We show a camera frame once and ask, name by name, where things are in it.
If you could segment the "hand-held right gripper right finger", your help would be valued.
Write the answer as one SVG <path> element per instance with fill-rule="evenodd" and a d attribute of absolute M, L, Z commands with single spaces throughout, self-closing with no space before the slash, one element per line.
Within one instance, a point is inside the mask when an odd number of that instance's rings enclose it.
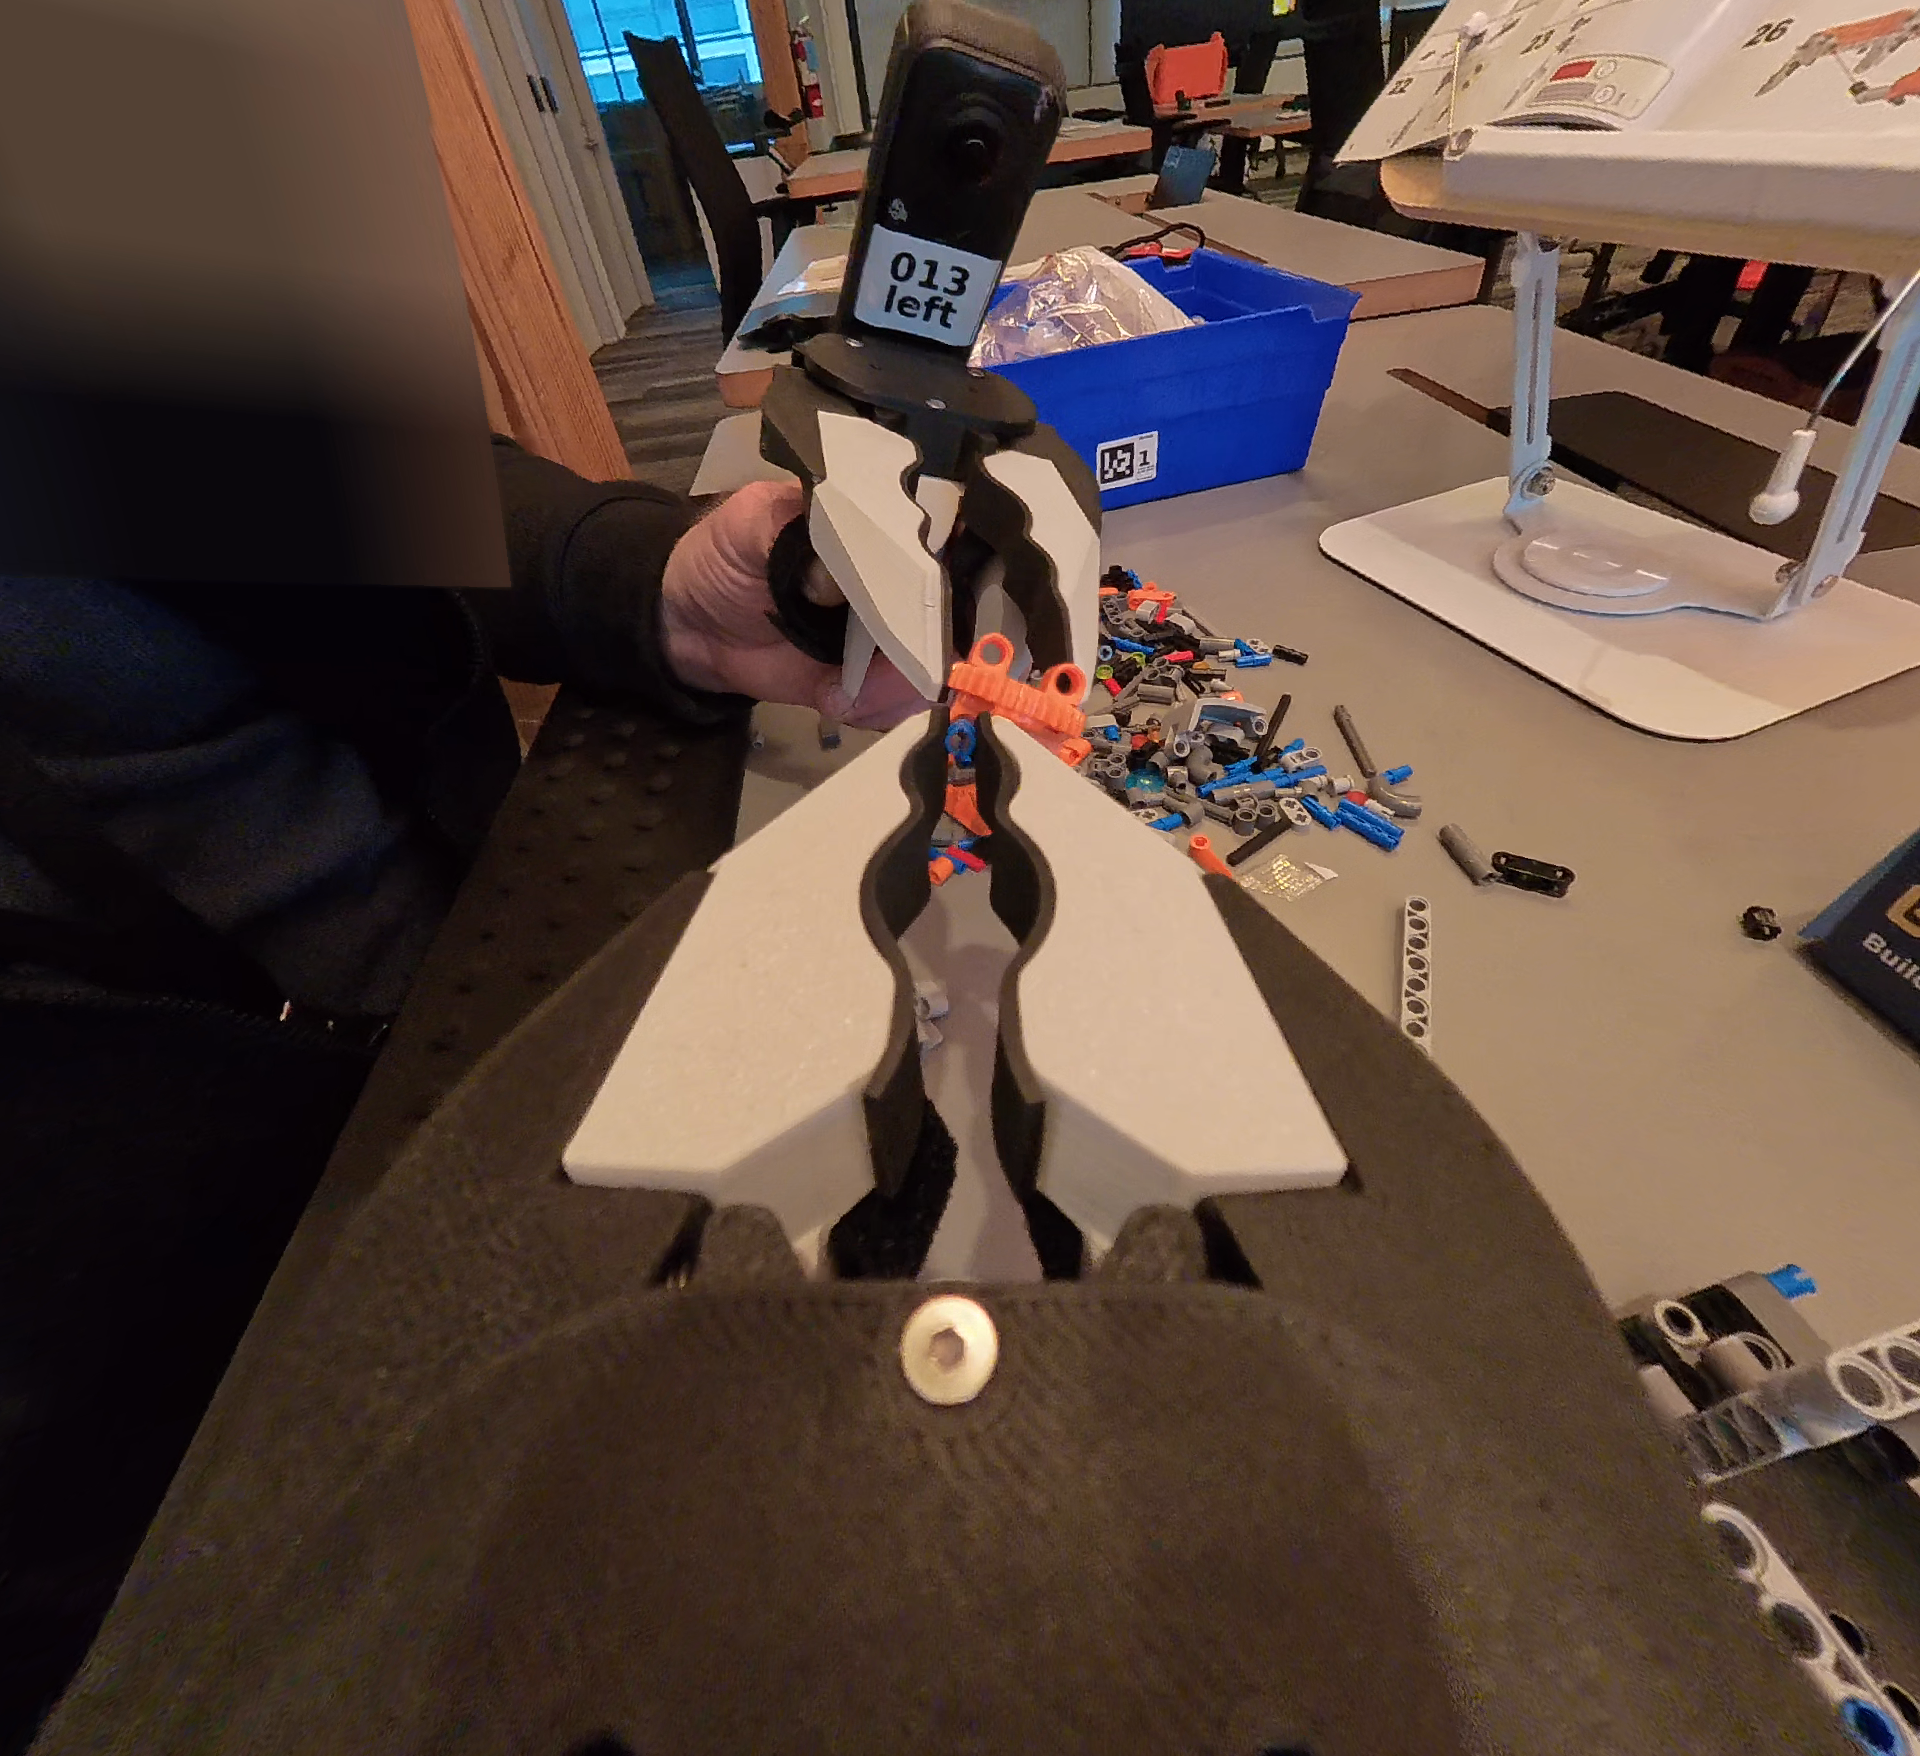
<path fill-rule="evenodd" d="M 983 717 L 998 1004 L 995 1143 L 1011 1187 L 1102 1253 L 1142 1206 L 1329 1187 L 1349 1155 L 1242 959 L 1225 899 L 1005 717 Z"/>

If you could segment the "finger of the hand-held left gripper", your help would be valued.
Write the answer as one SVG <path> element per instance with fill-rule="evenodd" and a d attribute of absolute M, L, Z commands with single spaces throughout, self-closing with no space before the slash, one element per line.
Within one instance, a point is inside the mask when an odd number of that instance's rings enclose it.
<path fill-rule="evenodd" d="M 810 542 L 877 650 L 923 694 L 950 673 L 950 576 L 927 547 L 910 492 L 919 445 L 859 412 L 817 412 L 825 472 L 810 492 Z"/>
<path fill-rule="evenodd" d="M 990 633 L 987 570 L 1017 612 L 1038 667 L 1097 661 L 1099 502 L 1092 469 L 1065 442 L 970 452 L 953 530 L 953 647 Z"/>

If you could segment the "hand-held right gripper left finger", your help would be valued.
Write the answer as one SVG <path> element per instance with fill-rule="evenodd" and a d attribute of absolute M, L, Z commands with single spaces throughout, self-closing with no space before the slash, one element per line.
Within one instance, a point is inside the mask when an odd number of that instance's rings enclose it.
<path fill-rule="evenodd" d="M 712 864 L 565 1147 L 574 1182 L 766 1206 L 792 1240 L 900 1190 L 923 1132 L 900 931 L 937 804 L 941 724 L 913 717 Z"/>

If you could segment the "orange toothed gear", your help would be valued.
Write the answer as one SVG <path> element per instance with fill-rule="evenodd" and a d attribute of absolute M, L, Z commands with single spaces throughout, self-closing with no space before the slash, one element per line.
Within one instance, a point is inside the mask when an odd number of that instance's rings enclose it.
<path fill-rule="evenodd" d="M 1052 664 L 1034 681 L 1011 670 L 1015 643 L 1003 633 L 974 641 L 966 661 L 950 670 L 950 710 L 956 717 L 995 714 L 1048 747 L 1058 758 L 1079 764 L 1092 754 L 1087 738 L 1089 676 L 1079 664 Z"/>

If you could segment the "pile of small building parts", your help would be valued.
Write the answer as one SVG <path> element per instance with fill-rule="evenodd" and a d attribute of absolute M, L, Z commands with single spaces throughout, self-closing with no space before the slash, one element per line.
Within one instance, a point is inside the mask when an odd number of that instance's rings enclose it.
<path fill-rule="evenodd" d="M 1203 870 L 1238 877 L 1238 867 L 1260 854 L 1309 860 L 1285 840 L 1314 831 L 1344 831 L 1394 851 L 1421 817 L 1410 767 L 1381 770 L 1344 707 L 1334 710 L 1334 721 L 1354 774 L 1337 773 L 1319 743 L 1293 734 L 1287 693 L 1273 707 L 1248 694 L 1242 676 L 1277 661 L 1306 664 L 1303 650 L 1225 634 L 1181 593 L 1129 566 L 1099 576 L 1097 622 L 1084 701 L 1092 754 L 1061 760 Z M 990 824 L 974 773 L 950 773 L 947 815 L 958 844 L 930 854 L 937 882 L 987 864 L 977 844 Z"/>

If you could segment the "person's left hand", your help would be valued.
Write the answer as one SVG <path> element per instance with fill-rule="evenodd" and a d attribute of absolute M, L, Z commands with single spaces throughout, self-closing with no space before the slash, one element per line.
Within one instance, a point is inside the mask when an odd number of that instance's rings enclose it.
<path fill-rule="evenodd" d="M 812 661 L 769 622 L 769 549 L 800 516 L 799 482 L 753 482 L 683 533 L 662 577 L 662 647 L 672 676 L 686 689 L 812 707 L 859 730 L 893 730 L 927 713 L 893 661 L 874 661 L 850 697 L 842 664 Z"/>

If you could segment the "blue plastic bin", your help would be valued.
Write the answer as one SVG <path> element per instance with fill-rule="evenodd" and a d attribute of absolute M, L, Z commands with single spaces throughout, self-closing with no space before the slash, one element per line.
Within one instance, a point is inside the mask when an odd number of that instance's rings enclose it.
<path fill-rule="evenodd" d="M 1359 294 L 1213 247 L 1129 264 L 1196 325 L 998 371 L 1089 462 L 1102 505 L 1296 472 Z"/>

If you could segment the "black office chair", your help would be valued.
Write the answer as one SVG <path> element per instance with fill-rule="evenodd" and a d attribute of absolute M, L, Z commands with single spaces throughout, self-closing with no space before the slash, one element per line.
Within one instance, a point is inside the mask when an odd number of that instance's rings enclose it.
<path fill-rule="evenodd" d="M 678 40 L 628 33 L 628 51 L 715 238 L 722 329 L 732 341 L 766 275 L 762 232 L 772 232 L 782 244 L 792 231 L 792 202 L 783 195 L 753 200 L 692 81 Z"/>

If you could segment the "white book stand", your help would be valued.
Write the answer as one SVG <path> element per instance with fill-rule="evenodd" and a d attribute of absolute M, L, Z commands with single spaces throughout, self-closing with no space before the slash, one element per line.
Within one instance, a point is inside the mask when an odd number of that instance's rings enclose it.
<path fill-rule="evenodd" d="M 1552 278 L 1565 231 L 1709 232 L 1809 264 L 1918 257 L 1918 106 L 1816 98 L 1813 76 L 1760 76 L 1806 24 L 1783 2 L 1736 27 L 1666 128 L 1467 128 L 1473 14 L 1369 111 L 1342 150 L 1379 160 L 1397 208 L 1507 224 L 1515 252 L 1511 463 L 1488 478 L 1334 523 L 1322 549 L 1635 730 L 1725 741 L 1918 667 L 1918 604 L 1846 580 L 1870 505 L 1918 398 L 1918 284 L 1887 311 L 1881 368 L 1813 543 L 1797 559 L 1565 482 L 1551 456 Z"/>

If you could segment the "grey partly built model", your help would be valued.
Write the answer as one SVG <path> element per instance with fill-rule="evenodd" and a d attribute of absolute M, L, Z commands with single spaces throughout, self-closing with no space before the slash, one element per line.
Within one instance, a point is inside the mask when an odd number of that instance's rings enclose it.
<path fill-rule="evenodd" d="M 1918 1321 L 1832 1347 L 1789 1263 L 1618 1317 L 1700 1518 L 1860 1752 L 1918 1749 Z"/>

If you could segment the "blue robot kit box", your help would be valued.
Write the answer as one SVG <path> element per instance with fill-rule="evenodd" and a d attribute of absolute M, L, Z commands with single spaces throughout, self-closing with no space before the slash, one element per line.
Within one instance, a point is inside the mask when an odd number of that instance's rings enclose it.
<path fill-rule="evenodd" d="M 1802 947 L 1918 1045 L 1918 831 L 1823 905 Z"/>

